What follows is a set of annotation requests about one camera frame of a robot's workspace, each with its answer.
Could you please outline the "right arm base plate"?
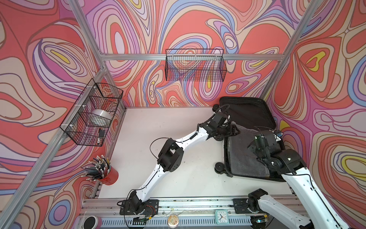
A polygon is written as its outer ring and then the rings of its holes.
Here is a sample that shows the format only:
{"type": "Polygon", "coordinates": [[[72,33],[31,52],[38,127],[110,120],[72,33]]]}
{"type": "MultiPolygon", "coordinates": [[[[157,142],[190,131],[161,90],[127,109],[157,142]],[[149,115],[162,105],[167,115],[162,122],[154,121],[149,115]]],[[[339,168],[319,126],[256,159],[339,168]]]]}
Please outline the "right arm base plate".
{"type": "Polygon", "coordinates": [[[251,210],[247,198],[234,198],[231,207],[234,208],[236,214],[254,214],[265,215],[267,212],[262,210],[251,210]]]}

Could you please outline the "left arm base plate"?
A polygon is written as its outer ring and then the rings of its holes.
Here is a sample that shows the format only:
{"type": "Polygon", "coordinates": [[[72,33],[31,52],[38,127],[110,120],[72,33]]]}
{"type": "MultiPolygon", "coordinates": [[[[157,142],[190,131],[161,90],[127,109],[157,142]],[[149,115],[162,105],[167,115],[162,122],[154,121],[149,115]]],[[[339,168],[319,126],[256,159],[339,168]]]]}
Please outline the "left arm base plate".
{"type": "Polygon", "coordinates": [[[150,199],[145,202],[135,201],[135,200],[122,200],[122,201],[117,202],[117,206],[120,207],[120,215],[153,216],[158,213],[159,200],[150,199]]]}

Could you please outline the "grey towel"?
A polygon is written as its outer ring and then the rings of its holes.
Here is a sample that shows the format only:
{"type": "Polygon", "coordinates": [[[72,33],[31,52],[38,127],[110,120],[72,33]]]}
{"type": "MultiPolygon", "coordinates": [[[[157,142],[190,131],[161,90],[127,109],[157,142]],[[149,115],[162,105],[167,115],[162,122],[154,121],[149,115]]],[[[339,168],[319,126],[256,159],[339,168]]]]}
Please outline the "grey towel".
{"type": "Polygon", "coordinates": [[[240,133],[229,137],[227,145],[231,174],[239,177],[269,178],[269,169],[248,149],[257,131],[240,125],[236,127],[240,133]]]}

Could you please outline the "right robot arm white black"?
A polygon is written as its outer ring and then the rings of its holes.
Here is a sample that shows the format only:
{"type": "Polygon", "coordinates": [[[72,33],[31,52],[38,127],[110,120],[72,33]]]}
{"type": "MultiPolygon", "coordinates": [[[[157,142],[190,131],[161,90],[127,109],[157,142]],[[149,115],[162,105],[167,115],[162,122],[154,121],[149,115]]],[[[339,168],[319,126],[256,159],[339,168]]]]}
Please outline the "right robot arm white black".
{"type": "Polygon", "coordinates": [[[282,149],[280,131],[256,133],[248,149],[269,171],[280,175],[307,212],[301,216],[276,201],[263,189],[248,195],[248,210],[263,211],[290,229],[348,229],[350,226],[337,214],[311,176],[302,157],[292,149],[282,149]]]}

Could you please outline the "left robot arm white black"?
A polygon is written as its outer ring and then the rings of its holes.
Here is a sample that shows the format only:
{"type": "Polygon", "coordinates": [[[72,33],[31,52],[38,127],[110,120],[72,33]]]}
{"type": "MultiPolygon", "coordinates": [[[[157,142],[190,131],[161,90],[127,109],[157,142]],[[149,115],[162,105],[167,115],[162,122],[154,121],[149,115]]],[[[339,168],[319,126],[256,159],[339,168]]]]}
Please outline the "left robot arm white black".
{"type": "Polygon", "coordinates": [[[236,124],[227,113],[230,105],[219,106],[213,115],[205,122],[197,125],[194,132],[179,139],[167,138],[157,157],[157,164],[148,179],[138,189],[129,192],[128,197],[121,203],[124,214],[141,214],[148,206],[151,192],[169,173],[176,171],[183,160],[186,150],[211,138],[217,141],[240,133],[236,124]]]}

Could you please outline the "black suitcase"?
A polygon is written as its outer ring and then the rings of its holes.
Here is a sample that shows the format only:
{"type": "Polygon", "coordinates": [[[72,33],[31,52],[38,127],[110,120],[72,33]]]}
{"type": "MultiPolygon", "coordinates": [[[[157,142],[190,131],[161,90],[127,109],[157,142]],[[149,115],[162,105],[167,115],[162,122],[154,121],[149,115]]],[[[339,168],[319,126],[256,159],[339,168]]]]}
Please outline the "black suitcase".
{"type": "MultiPolygon", "coordinates": [[[[275,120],[269,110],[266,102],[260,98],[251,97],[221,97],[218,105],[213,106],[213,111],[215,111],[219,106],[229,104],[230,108],[227,113],[231,116],[232,121],[236,125],[243,126],[247,129],[256,130],[259,134],[265,130],[274,130],[276,128],[275,120]]],[[[230,166],[228,161],[228,145],[229,137],[224,140],[224,161],[217,162],[214,166],[214,170],[217,174],[226,174],[228,177],[234,177],[230,172],[230,166]]],[[[275,182],[284,182],[285,180],[277,173],[270,172],[269,178],[257,178],[270,180],[275,182]]]]}

